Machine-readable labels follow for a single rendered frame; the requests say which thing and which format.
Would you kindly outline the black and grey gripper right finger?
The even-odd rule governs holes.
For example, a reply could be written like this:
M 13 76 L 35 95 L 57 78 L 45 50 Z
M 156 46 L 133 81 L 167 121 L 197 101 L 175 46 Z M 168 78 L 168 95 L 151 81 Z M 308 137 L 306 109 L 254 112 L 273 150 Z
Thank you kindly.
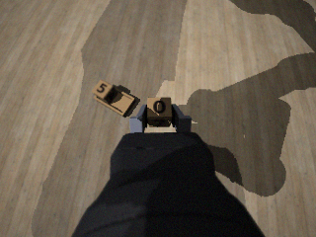
M 192 118 L 184 116 L 176 104 L 172 104 L 172 126 L 176 132 L 191 132 Z

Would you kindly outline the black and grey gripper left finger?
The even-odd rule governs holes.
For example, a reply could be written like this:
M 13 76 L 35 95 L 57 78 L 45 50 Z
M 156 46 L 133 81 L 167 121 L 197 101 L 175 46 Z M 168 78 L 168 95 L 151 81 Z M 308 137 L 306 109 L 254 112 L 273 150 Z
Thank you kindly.
M 130 133 L 141 133 L 147 128 L 147 105 L 142 105 L 136 117 L 130 117 Z

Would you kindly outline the tan calendar cube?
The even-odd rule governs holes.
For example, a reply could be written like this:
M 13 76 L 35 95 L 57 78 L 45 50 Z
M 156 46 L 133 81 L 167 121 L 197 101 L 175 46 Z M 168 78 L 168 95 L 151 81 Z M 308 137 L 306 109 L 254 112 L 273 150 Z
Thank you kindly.
M 172 121 L 171 98 L 148 98 L 147 120 L 149 127 L 170 127 Z
M 118 94 L 115 87 L 104 80 L 99 81 L 99 83 L 92 90 L 92 93 L 109 105 Z

